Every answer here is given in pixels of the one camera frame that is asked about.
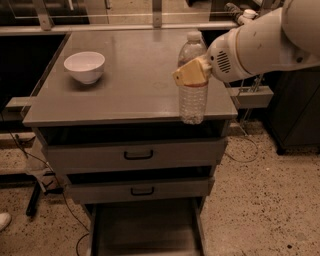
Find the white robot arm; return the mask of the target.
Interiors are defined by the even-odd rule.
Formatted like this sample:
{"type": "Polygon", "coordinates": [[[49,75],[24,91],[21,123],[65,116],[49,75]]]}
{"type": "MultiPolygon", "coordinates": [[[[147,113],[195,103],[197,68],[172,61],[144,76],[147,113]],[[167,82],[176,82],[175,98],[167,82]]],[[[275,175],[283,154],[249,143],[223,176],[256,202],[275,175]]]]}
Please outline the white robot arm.
{"type": "Polygon", "coordinates": [[[178,86],[198,86],[210,77],[233,82],[319,64],[320,0],[285,0],[282,7],[216,38],[173,78],[178,86]]]}

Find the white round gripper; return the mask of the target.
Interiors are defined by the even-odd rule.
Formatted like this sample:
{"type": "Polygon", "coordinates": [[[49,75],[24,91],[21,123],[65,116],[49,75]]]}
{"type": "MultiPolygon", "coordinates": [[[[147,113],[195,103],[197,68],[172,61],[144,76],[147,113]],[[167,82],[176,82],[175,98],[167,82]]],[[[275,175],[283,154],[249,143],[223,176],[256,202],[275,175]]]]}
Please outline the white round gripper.
{"type": "Polygon", "coordinates": [[[249,77],[237,54],[238,30],[217,37],[204,56],[197,57],[172,73],[177,86],[196,87],[208,82],[212,75],[222,82],[233,82],[249,77]]]}

